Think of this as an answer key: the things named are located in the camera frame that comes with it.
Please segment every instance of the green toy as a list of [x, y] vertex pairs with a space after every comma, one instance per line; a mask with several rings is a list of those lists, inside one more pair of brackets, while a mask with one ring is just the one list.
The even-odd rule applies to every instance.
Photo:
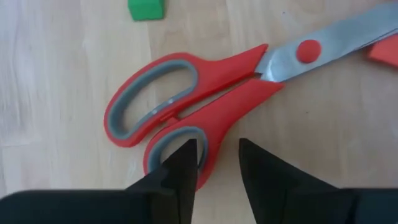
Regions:
[[135, 21], [163, 19], [165, 0], [128, 0], [132, 19]]

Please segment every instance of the light wood surface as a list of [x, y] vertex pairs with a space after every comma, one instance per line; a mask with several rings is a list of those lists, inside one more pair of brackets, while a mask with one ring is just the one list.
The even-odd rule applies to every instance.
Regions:
[[[151, 136], [113, 145], [104, 109], [151, 60], [176, 51], [208, 59], [277, 47], [382, 0], [169, 0], [166, 18], [133, 22], [126, 0], [0, 0], [0, 195], [24, 189], [124, 188], [143, 176]], [[228, 132], [196, 197], [194, 223], [254, 223], [238, 139], [249, 138], [336, 186], [398, 186], [398, 70], [349, 55], [287, 82]], [[189, 84], [148, 86], [131, 125]]]

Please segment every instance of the red object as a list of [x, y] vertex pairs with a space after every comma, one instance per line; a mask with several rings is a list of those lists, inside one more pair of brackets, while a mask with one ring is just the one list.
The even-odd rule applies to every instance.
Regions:
[[369, 58], [398, 67], [398, 34], [374, 44]]
[[321, 55], [322, 46], [317, 40], [304, 40], [297, 47], [296, 57], [302, 63], [312, 63]]
[[[132, 77], [130, 77], [117, 90], [106, 108], [104, 115], [104, 127], [109, 139], [118, 146], [132, 147], [138, 144], [147, 134], [149, 134], [156, 126], [176, 117], [179, 112], [188, 108], [189, 106], [203, 100], [204, 98], [221, 91], [228, 86], [231, 86], [245, 78], [254, 75], [261, 57], [268, 48], [267, 44], [260, 45], [251, 50], [226, 58], [219, 61], [208, 61], [200, 59], [188, 53], [174, 53], [166, 55], [139, 70]], [[145, 122], [132, 136], [127, 139], [115, 138], [108, 128], [109, 111], [115, 101], [120, 97], [121, 93], [131, 84], [136, 78], [155, 66], [167, 62], [169, 60], [184, 59], [189, 61], [198, 72], [198, 83], [195, 89], [187, 96], [172, 103], [164, 110], [159, 111], [156, 115]]]
[[208, 140], [208, 155], [197, 182], [197, 189], [200, 189], [215, 166], [221, 142], [228, 129], [242, 116], [264, 102], [282, 87], [283, 84], [281, 83], [255, 78], [250, 79], [179, 122], [162, 129], [150, 140], [145, 150], [143, 164], [145, 174], [148, 173], [148, 157], [154, 144], [176, 129], [185, 126], [196, 126], [206, 133]]

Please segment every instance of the scissor handle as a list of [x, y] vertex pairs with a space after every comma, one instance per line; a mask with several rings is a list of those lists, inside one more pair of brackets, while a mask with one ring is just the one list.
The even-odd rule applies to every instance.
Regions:
[[[266, 49], [267, 45], [263, 44], [219, 61], [203, 60], [188, 53], [175, 53], [148, 64], [130, 77], [109, 102], [104, 115], [106, 134], [118, 146], [135, 146], [152, 129], [175, 117], [181, 110], [253, 75]], [[191, 71], [193, 85], [147, 113], [130, 130], [125, 129], [122, 124], [123, 113], [130, 101], [150, 82], [179, 68]]]
[[144, 172], [147, 174], [160, 166], [162, 151], [177, 136], [198, 133], [205, 141], [199, 161], [197, 189], [200, 189], [215, 166], [221, 142], [232, 124], [282, 87], [281, 83], [253, 78], [180, 121], [175, 120], [150, 140], [144, 154]]

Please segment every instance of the stainless steel blade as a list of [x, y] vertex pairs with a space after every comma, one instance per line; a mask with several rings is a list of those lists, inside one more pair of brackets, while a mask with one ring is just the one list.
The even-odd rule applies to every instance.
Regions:
[[[393, 34], [398, 34], [398, 1], [380, 4], [364, 14], [272, 49], [264, 54], [256, 72], [262, 74], [263, 80], [282, 82]], [[313, 63], [299, 62], [297, 47], [304, 40], [311, 39], [321, 43], [321, 55]]]

